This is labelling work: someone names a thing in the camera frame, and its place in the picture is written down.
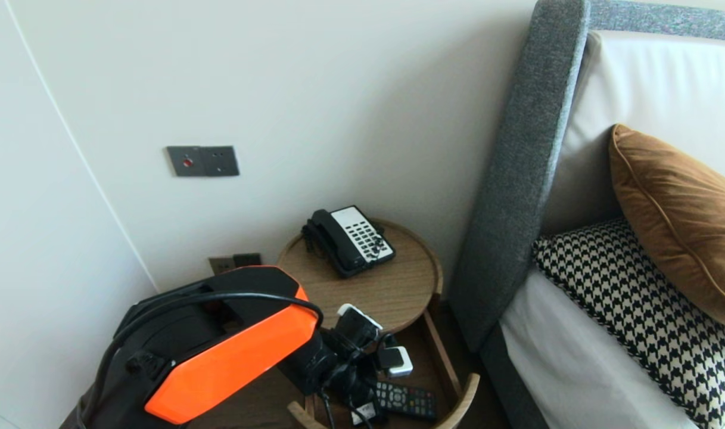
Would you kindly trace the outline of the black and white telephone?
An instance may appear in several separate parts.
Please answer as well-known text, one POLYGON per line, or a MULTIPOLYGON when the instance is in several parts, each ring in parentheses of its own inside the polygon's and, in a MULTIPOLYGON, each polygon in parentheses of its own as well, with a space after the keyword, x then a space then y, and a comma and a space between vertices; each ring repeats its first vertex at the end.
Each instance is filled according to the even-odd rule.
POLYGON ((349 232, 352 241, 356 244, 357 249, 363 254, 366 264, 360 268, 345 271, 335 258, 332 248, 326 242, 324 234, 312 222, 312 216, 303 225, 301 234, 307 247, 307 251, 312 253, 319 250, 322 256, 329 261, 330 266, 343 279, 348 279, 354 275, 358 275, 364 271, 369 271, 376 266, 393 260, 397 251, 394 249, 389 240, 384 236, 384 230, 378 227, 374 222, 365 216, 357 206, 343 207, 336 211, 331 211, 332 217, 338 220, 343 228, 349 232))

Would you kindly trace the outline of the white bed sheet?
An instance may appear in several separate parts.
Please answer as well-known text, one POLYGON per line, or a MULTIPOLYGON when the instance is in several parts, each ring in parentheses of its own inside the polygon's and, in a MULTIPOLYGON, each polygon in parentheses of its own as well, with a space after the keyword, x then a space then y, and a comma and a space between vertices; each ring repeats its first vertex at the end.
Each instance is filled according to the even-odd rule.
POLYGON ((697 429, 648 373, 538 269, 499 321, 550 429, 697 429))

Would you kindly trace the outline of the black telephone handset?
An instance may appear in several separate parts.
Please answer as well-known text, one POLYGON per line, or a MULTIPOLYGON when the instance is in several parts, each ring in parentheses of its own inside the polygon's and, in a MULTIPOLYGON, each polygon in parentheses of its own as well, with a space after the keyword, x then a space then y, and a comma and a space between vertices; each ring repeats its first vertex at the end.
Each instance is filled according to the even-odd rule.
POLYGON ((326 242, 333 250, 336 260, 345 271, 352 271, 366 264, 365 257, 357 249, 356 244, 346 228, 332 217, 332 214, 324 209, 315 211, 312 215, 312 222, 324 234, 326 242))

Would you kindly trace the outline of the brown velvet pillow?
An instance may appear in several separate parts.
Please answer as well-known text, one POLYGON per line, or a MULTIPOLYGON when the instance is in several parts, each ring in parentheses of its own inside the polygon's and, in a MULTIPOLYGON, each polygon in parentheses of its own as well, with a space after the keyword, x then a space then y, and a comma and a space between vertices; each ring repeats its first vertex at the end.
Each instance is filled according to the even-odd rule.
POLYGON ((622 124, 610 131, 608 161, 621 211, 651 260, 725 326, 725 177, 622 124))

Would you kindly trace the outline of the grey switch plate red button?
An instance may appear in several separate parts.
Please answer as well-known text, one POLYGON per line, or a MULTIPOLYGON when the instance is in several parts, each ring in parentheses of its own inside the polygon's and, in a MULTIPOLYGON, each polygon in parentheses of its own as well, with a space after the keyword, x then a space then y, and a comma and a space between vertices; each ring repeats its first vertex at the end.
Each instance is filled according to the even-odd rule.
POLYGON ((200 146, 168 146, 164 150, 166 150, 175 176, 206 176, 200 146))

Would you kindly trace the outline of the grey wall outlet plate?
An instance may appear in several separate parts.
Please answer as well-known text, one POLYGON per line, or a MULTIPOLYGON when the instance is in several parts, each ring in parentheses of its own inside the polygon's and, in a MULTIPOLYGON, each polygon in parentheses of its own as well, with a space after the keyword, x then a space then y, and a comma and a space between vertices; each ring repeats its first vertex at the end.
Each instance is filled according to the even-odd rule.
POLYGON ((207 177, 239 176, 239 165, 233 146, 206 146, 201 149, 207 177))

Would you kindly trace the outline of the black remote control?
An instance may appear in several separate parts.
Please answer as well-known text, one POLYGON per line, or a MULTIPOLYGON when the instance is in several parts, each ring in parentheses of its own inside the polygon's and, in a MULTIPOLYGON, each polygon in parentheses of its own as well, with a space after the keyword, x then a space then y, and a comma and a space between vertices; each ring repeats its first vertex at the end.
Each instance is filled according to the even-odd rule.
POLYGON ((416 420, 437 420, 437 398, 433 391, 401 386, 387 382, 375 385, 376 399, 385 412, 392 412, 416 420))

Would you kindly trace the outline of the white padded headboard cushion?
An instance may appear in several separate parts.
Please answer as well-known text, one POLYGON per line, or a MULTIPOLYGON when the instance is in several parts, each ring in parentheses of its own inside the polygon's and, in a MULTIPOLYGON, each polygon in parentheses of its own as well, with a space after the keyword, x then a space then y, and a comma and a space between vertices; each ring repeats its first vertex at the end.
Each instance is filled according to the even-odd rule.
POLYGON ((608 163, 617 124, 661 139, 725 176, 725 41, 588 33, 543 234, 620 215, 608 163))

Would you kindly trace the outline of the black white houndstooth pillow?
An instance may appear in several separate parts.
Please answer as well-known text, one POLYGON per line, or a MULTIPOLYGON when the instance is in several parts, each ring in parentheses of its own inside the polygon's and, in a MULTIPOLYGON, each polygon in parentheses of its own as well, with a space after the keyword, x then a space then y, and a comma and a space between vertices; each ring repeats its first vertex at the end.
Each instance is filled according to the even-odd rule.
POLYGON ((725 428, 725 326, 660 272, 625 218, 539 237, 532 258, 698 429, 725 428))

